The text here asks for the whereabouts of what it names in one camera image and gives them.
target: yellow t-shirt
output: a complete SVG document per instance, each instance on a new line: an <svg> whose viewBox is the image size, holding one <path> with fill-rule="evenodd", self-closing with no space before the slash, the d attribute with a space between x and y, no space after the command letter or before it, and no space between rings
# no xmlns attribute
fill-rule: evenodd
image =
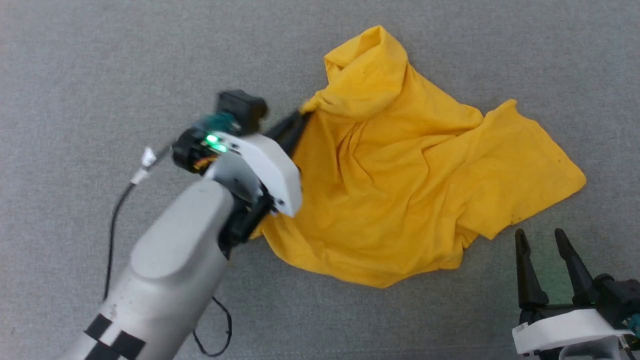
<svg viewBox="0 0 640 360"><path fill-rule="evenodd" d="M384 288L460 266L492 239L580 190L580 169L509 100L482 116L422 77L382 27L324 57L329 85L296 154L303 204L260 230L284 261Z"/></svg>

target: gray carpet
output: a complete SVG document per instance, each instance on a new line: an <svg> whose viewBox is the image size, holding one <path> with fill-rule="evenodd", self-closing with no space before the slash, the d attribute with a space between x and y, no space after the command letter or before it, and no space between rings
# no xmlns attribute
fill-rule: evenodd
<svg viewBox="0 0 640 360"><path fill-rule="evenodd" d="M571 287L564 227L592 273L639 277L637 1L0 1L0 352L47 359L100 303L109 216L144 146L212 110L217 92L264 96L269 123L324 87L322 57L384 25L413 65L483 112L509 98L587 176L521 224L552 301ZM167 162L119 223L115 268L195 178ZM455 271L385 290L241 247L219 291L225 359L516 359L514 227L478 239ZM224 315L200 324L211 349ZM178 359L203 359L188 339Z"/></svg>

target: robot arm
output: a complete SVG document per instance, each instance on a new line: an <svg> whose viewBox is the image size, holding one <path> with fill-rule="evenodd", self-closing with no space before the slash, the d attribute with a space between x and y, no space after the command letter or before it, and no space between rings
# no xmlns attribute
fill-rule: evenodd
<svg viewBox="0 0 640 360"><path fill-rule="evenodd" d="M573 287L571 304L549 304L529 257L527 237L522 229L516 232L518 302L522 309L520 325L512 330L516 351L541 360L573 356L620 360L619 339L630 354L636 345L625 346L625 338L637 341L640 335L640 282L615 281L609 274L592 278L564 231L556 229L555 236Z"/></svg>
<svg viewBox="0 0 640 360"><path fill-rule="evenodd" d="M295 215L300 174L285 150L302 132L286 133L303 129L306 118L285 119L290 126L271 135L288 141L276 142L254 133L265 113L262 99L225 92L218 112L176 141L174 162L203 178L138 240L98 315L59 359L173 359L210 303L231 249L269 212Z"/></svg>

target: white zip tie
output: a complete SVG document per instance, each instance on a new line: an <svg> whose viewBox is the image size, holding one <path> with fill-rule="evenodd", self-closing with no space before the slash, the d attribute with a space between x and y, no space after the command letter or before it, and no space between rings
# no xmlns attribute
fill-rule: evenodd
<svg viewBox="0 0 640 360"><path fill-rule="evenodd" d="M146 147L145 152L144 154L142 154L142 159L140 159L140 161L142 162L142 166L144 167L149 167L153 165L153 163L156 162L156 155L154 154L154 151L150 147Z"/></svg>
<svg viewBox="0 0 640 360"><path fill-rule="evenodd" d="M140 184L142 180L149 176L149 172L143 168L139 168L135 175L131 178L131 183L134 185Z"/></svg>

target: green led light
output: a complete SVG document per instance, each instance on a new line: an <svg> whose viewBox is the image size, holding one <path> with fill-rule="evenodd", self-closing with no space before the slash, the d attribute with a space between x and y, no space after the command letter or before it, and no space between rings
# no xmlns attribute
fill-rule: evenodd
<svg viewBox="0 0 640 360"><path fill-rule="evenodd" d="M206 140L208 143L213 144L218 142L220 138L217 137L216 135L207 135L207 137L204 140Z"/></svg>
<svg viewBox="0 0 640 360"><path fill-rule="evenodd" d="M211 147L218 152L227 152L227 147L222 145L221 143L213 143Z"/></svg>

